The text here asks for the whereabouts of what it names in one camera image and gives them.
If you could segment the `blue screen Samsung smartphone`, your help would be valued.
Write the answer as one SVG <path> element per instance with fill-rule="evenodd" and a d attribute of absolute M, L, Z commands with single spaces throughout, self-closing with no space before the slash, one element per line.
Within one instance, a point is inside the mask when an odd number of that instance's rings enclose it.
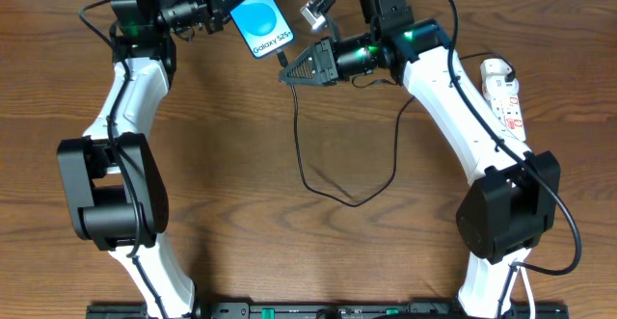
<path fill-rule="evenodd" d="M 231 16 L 255 59 L 262 59 L 295 40 L 275 0 L 245 0 Z"/>

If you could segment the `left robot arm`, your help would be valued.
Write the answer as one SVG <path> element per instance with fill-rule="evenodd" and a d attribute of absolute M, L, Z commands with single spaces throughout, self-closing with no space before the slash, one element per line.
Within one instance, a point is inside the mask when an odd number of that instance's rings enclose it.
<path fill-rule="evenodd" d="M 106 0 L 103 35 L 114 82 L 94 123 L 60 142 L 57 160 L 73 229 L 109 253 L 143 296 L 139 305 L 91 305 L 90 318 L 206 318 L 209 307 L 179 266 L 166 229 L 169 201 L 148 137 L 176 71 L 175 37 L 216 33 L 245 0 Z"/>

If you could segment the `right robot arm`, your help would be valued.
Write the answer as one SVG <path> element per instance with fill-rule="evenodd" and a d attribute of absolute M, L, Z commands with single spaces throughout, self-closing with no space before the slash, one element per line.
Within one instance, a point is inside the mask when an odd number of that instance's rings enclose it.
<path fill-rule="evenodd" d="M 516 276 L 554 223 L 559 164 L 549 152 L 534 153 L 495 114 L 462 68 L 455 37 L 438 21 L 415 19 L 406 0 L 360 2 L 366 33 L 322 39 L 280 78 L 293 87 L 325 87 L 384 68 L 425 108 L 469 184 L 456 213 L 469 249 L 459 311 L 472 318 L 510 316 Z"/>

